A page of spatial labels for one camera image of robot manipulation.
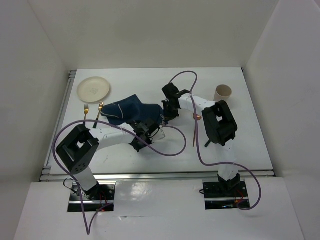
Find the beige paper cup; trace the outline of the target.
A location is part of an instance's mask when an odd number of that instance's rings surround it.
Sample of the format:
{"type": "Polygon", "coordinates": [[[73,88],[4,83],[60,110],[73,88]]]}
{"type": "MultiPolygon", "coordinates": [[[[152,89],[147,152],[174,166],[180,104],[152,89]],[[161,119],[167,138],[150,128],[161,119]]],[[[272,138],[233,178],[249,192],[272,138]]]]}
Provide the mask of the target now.
{"type": "Polygon", "coordinates": [[[225,84],[218,85],[215,89],[214,98],[215,102],[219,102],[221,100],[226,101],[232,95],[232,89],[225,84]]]}

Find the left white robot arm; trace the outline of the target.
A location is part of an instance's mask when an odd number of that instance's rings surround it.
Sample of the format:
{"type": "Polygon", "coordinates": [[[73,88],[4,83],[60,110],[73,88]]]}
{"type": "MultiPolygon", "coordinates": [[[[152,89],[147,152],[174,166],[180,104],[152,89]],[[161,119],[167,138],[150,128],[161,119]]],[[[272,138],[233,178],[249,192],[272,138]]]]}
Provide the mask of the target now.
{"type": "Polygon", "coordinates": [[[79,124],[60,142],[55,152],[76,178],[81,194],[93,200],[105,191],[89,168],[95,153],[121,144],[128,144],[139,152],[153,143],[153,135],[159,129],[160,125],[151,118],[101,129],[79,124]]]}

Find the aluminium rail front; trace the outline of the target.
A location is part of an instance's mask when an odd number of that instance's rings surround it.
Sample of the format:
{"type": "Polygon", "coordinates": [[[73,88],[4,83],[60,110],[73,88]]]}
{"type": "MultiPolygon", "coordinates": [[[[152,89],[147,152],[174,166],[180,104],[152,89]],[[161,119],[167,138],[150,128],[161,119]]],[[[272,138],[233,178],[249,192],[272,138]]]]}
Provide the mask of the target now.
{"type": "MultiPolygon", "coordinates": [[[[239,172],[241,178],[252,177],[247,171],[239,172]]],[[[258,177],[275,177],[273,170],[253,171],[258,177]]],[[[60,182],[68,176],[64,174],[41,174],[40,182],[60,182]]],[[[174,173],[139,173],[139,174],[95,174],[99,181],[124,181],[124,180],[190,180],[190,179],[211,179],[218,177],[218,172],[174,172],[174,173]]]]}

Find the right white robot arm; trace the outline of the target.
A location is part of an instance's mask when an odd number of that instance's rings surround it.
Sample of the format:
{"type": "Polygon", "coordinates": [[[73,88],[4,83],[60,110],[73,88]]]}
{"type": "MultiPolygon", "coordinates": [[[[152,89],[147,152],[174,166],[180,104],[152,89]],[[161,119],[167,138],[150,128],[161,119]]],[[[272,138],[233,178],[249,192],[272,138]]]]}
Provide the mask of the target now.
{"type": "Polygon", "coordinates": [[[228,104],[224,100],[206,100],[188,90],[180,91],[173,83],[165,85],[162,92],[165,95],[162,103],[166,121],[177,118],[180,109],[201,116],[208,141],[215,144],[217,156],[224,162],[218,169],[218,190],[223,196],[230,196],[241,180],[233,150],[238,125],[228,104]]]}

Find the dark blue cloth placemat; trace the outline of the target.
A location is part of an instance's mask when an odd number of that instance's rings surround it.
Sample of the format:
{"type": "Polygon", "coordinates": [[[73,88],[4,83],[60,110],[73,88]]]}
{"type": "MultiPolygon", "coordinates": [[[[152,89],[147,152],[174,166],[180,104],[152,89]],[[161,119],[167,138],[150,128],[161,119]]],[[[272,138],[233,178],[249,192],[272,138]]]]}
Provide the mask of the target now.
{"type": "Polygon", "coordinates": [[[112,125],[119,126],[133,121],[144,122],[152,119],[158,124],[162,123],[164,110],[158,104],[142,103],[136,94],[123,100],[104,105],[101,115],[108,119],[112,125]]]}

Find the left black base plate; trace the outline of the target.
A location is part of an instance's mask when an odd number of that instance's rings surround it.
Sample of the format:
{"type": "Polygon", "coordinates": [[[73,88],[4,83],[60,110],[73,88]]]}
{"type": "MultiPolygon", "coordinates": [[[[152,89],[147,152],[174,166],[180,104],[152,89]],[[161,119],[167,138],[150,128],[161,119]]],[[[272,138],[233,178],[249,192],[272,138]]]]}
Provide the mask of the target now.
{"type": "MultiPolygon", "coordinates": [[[[100,208],[102,212],[113,212],[115,205],[116,184],[114,182],[100,183],[97,193],[87,195],[81,191],[85,212],[96,212],[100,208]]],[[[75,183],[72,184],[68,202],[68,213],[80,213],[82,211],[80,191],[75,183]]]]}

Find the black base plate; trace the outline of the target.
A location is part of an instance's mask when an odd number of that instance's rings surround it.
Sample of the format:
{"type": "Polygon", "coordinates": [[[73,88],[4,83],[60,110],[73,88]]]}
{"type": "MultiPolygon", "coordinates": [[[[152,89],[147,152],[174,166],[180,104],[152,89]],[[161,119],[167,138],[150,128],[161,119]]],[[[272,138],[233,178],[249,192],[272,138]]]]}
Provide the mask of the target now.
{"type": "MultiPolygon", "coordinates": [[[[113,212],[115,205],[116,184],[114,182],[100,183],[97,193],[87,195],[81,191],[85,212],[96,212],[100,208],[102,212],[113,212]]],[[[80,213],[82,211],[80,191],[75,183],[72,184],[68,202],[68,213],[80,213]]]]}
{"type": "Polygon", "coordinates": [[[248,209],[251,207],[247,186],[241,181],[230,191],[223,191],[219,182],[203,182],[199,191],[204,196],[206,210],[248,209]]]}

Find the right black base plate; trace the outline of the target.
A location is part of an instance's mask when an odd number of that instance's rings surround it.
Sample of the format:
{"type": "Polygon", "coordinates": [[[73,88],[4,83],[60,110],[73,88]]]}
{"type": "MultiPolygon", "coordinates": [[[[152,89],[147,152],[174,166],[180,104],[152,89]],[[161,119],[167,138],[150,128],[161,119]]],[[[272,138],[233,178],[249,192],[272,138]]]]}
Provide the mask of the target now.
{"type": "Polygon", "coordinates": [[[199,191],[204,196],[206,210],[248,209],[251,207],[247,186],[241,181],[230,191],[223,191],[219,182],[203,182],[199,191]]]}

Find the cream round plate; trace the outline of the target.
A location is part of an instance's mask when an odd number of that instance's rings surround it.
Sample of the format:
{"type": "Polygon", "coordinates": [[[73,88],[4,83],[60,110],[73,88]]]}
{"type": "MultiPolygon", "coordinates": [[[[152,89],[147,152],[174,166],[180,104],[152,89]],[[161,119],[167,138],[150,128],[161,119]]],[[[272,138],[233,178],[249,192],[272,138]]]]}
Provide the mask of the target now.
{"type": "Polygon", "coordinates": [[[93,76],[83,80],[77,87],[78,98],[85,103],[103,100],[111,89],[110,83],[103,77],[93,76]]]}

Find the copper spoon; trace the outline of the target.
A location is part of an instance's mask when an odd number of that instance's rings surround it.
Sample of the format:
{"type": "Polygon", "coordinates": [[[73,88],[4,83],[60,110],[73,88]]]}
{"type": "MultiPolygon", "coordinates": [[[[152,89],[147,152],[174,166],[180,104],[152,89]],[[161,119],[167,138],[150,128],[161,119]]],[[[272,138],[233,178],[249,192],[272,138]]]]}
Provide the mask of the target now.
{"type": "MultiPolygon", "coordinates": [[[[194,114],[193,114],[193,119],[196,120],[196,121],[200,121],[200,120],[202,119],[202,116],[194,113],[194,114]]],[[[196,143],[196,133],[197,133],[197,130],[194,129],[194,133],[193,133],[193,144],[192,144],[192,147],[193,147],[193,148],[195,147],[195,143],[196,143]]]]}

